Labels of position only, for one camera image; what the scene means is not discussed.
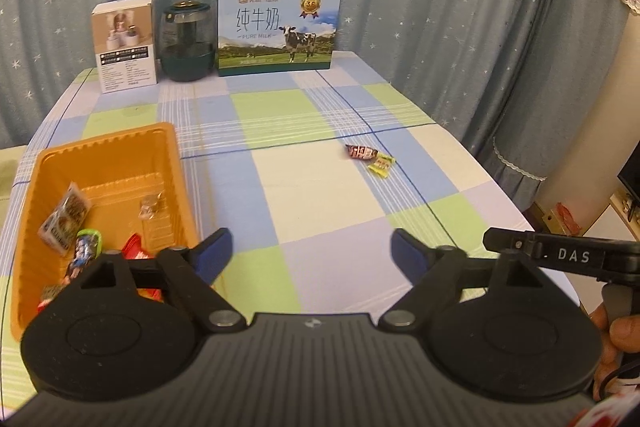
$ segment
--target wall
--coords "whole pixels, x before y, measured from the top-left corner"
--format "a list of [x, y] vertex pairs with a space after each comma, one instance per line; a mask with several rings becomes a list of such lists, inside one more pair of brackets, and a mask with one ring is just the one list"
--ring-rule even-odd
[[640, 140], [640, 16], [629, 16], [595, 106], [558, 169], [540, 187], [547, 211], [562, 201], [588, 227], [618, 188], [618, 172]]

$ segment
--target human hand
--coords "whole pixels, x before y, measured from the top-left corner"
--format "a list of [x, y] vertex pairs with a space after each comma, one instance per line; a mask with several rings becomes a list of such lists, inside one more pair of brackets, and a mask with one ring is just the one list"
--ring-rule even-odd
[[[620, 317], [609, 324], [607, 311], [604, 304], [600, 304], [595, 311], [589, 315], [593, 323], [600, 330], [602, 339], [602, 355], [598, 361], [595, 375], [593, 377], [593, 399], [600, 400], [598, 390], [600, 384], [612, 371], [615, 371], [619, 364], [618, 354], [640, 352], [640, 315], [632, 317]], [[607, 389], [612, 386], [612, 380], [607, 385]]]

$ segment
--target jar lid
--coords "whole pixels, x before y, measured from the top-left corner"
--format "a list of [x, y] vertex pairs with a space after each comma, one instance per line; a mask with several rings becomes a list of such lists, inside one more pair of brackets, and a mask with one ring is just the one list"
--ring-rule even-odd
[[194, 0], [183, 0], [174, 2], [171, 6], [169, 6], [164, 13], [182, 13], [185, 11], [189, 12], [202, 12], [206, 10], [210, 10], [211, 6], [204, 2], [194, 1]]

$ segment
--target television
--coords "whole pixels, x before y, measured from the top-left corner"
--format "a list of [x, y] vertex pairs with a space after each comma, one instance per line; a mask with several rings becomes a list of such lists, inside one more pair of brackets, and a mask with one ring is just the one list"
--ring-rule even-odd
[[618, 179], [631, 194], [632, 201], [626, 216], [631, 222], [635, 209], [640, 205], [640, 142], [618, 174]]

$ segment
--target plaid tablecloth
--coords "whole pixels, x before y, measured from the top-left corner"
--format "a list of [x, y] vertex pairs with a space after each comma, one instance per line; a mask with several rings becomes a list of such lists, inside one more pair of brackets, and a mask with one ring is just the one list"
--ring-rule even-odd
[[[378, 318], [409, 288], [390, 257], [396, 227], [427, 245], [457, 245], [478, 257], [491, 255], [481, 244], [487, 227], [529, 229], [465, 149], [354, 54], [334, 53], [324, 71], [161, 80], [111, 94], [101, 94], [97, 72], [85, 70], [31, 140], [0, 237], [5, 410], [33, 393], [9, 330], [9, 301], [36, 156], [158, 121], [177, 130], [200, 235], [218, 227], [234, 235], [235, 254], [219, 286], [247, 316], [368, 311]], [[348, 158], [346, 143], [394, 156], [389, 177]], [[566, 277], [552, 275], [577, 301]]]

